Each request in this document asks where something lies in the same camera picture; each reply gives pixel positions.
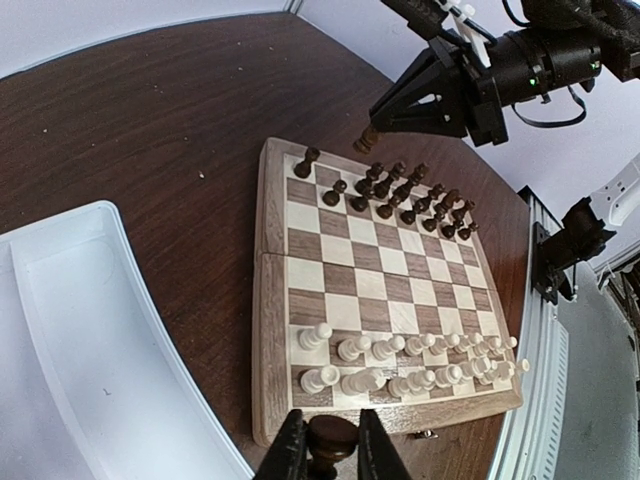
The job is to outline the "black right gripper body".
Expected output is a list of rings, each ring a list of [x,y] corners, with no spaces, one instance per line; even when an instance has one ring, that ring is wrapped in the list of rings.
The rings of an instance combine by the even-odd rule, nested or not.
[[[429,133],[469,136],[476,146],[508,140],[503,109],[550,92],[585,83],[600,74],[600,46],[586,33],[544,29],[510,31],[487,49],[483,67],[468,49],[433,39],[429,42],[445,70],[437,85],[443,103],[429,122]]]

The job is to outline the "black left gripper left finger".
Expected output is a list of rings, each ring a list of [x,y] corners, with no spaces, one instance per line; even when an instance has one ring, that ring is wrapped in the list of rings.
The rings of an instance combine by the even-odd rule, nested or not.
[[[300,409],[291,410],[269,447],[255,480],[307,480],[307,423]]]

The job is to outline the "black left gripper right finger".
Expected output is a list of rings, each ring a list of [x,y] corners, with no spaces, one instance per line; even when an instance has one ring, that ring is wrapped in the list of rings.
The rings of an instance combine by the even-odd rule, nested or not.
[[[410,478],[407,468],[373,409],[360,411],[357,475],[360,480]]]

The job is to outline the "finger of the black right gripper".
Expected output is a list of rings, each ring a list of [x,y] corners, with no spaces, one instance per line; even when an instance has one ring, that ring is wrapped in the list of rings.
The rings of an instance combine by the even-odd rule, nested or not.
[[[371,126],[380,133],[424,133],[452,138],[468,135],[460,50],[423,50],[371,107]]]

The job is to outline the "dark chess piece fifteenth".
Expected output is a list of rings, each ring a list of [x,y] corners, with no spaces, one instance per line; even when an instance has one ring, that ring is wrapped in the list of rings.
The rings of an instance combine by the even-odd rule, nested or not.
[[[307,462],[308,479],[336,479],[335,465],[349,458],[359,440],[358,427],[332,415],[318,415],[308,423],[307,447],[311,459]]]

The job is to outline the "dark chess piece eleventh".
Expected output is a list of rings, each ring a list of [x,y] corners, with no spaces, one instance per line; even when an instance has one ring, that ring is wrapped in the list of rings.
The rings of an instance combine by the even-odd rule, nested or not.
[[[420,184],[427,172],[428,167],[424,163],[420,163],[408,176],[406,182],[394,190],[389,204],[393,208],[397,208],[402,202],[407,200],[412,189]]]

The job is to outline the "dark chess piece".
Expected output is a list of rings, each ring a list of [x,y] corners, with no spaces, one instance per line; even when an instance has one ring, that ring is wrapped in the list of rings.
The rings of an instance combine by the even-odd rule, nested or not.
[[[374,186],[374,195],[377,199],[384,200],[388,197],[391,186],[398,181],[406,171],[406,164],[403,161],[396,162],[387,176]]]
[[[354,196],[349,200],[351,207],[357,212],[364,212],[369,202],[375,197],[375,181],[371,178],[365,177],[356,182],[354,189],[358,193],[358,196]]]
[[[451,211],[451,217],[455,222],[463,222],[465,220],[466,214],[470,213],[475,209],[475,202],[472,200],[465,200],[464,204]]]
[[[430,206],[431,198],[426,196],[416,200],[410,210],[405,210],[401,213],[400,219],[406,225],[412,225],[415,223],[418,215],[425,213]]]
[[[366,196],[373,193],[375,182],[385,171],[385,166],[381,162],[376,162],[366,171],[365,176],[358,180],[354,186],[357,193]]]
[[[459,229],[457,235],[462,241],[467,241],[478,229],[479,225],[476,222],[471,222],[468,226]]]
[[[458,189],[450,190],[444,198],[434,206],[434,219],[441,222],[445,219],[447,213],[453,208],[454,204],[461,199]]]
[[[427,212],[430,208],[431,203],[434,200],[437,200],[440,195],[445,191],[445,187],[443,184],[438,183],[434,185],[426,196],[419,198],[413,205],[413,211],[416,214],[423,214]]]
[[[449,223],[443,222],[440,225],[440,233],[445,239],[453,239],[456,235],[456,232],[463,226],[463,220],[454,220],[453,222]]]
[[[376,208],[376,214],[379,218],[387,220],[392,217],[394,210],[403,202],[401,196],[393,195],[385,204],[381,204]]]

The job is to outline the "dark chess piece thirteenth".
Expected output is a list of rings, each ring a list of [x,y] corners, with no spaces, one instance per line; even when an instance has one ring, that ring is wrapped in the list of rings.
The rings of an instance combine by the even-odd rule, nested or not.
[[[435,232],[447,217],[447,209],[436,209],[430,218],[422,221],[423,228],[428,232]]]

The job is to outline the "dark chess piece twelfth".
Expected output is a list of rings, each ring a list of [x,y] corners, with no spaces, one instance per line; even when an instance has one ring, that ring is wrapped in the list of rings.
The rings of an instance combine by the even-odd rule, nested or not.
[[[344,180],[337,180],[330,190],[322,195],[322,201],[329,207],[335,207],[340,203],[342,195],[345,193],[347,183]]]

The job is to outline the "dark chess piece fourteenth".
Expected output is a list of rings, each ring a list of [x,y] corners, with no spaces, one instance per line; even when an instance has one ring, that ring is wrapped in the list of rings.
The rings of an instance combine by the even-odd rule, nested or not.
[[[320,157],[320,150],[316,147],[308,147],[301,161],[293,168],[294,175],[299,179],[307,179],[313,173],[314,163]]]

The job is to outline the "wooden chess board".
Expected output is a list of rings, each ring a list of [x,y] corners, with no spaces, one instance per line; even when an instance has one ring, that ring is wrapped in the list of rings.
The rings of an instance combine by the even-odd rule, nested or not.
[[[375,410],[392,434],[410,434],[501,414],[524,402],[521,381],[515,389],[481,398],[423,405],[355,407],[347,410],[295,408],[292,405],[290,328],[305,329],[299,345],[316,349],[332,331],[383,331],[393,338],[374,346],[363,337],[341,346],[347,360],[371,349],[380,360],[402,350],[405,338],[422,333],[418,350],[447,335],[442,350],[460,343],[469,331],[510,337],[497,287],[477,234],[469,240],[445,239],[422,226],[424,215],[406,225],[399,213],[383,220],[372,199],[364,212],[349,200],[366,166],[321,152],[313,173],[299,179],[293,168],[308,147],[278,138],[266,140],[259,160],[255,227],[252,322],[252,426],[255,441],[271,444],[287,414],[300,409],[306,418],[336,415],[354,421],[362,409]],[[329,207],[322,195],[337,180],[347,183],[340,203]],[[422,390],[438,380],[461,380],[462,370],[420,371],[406,385],[391,384],[383,373],[360,371],[343,379],[333,366],[309,371],[301,386],[309,393],[340,383],[347,395],[387,386],[391,392]]]

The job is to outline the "white plastic sorting tray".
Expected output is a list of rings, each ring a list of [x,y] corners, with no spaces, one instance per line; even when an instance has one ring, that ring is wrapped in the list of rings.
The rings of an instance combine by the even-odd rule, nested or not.
[[[147,290],[117,207],[1,237],[5,479],[249,479]]]

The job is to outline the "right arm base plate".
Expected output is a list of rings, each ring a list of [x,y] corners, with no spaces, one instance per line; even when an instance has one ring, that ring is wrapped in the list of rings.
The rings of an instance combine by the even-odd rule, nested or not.
[[[555,306],[559,296],[571,301],[576,294],[574,281],[569,281],[565,271],[602,253],[616,235],[596,217],[591,202],[583,197],[572,206],[562,219],[563,227],[553,235],[540,222],[533,224],[532,284]]]

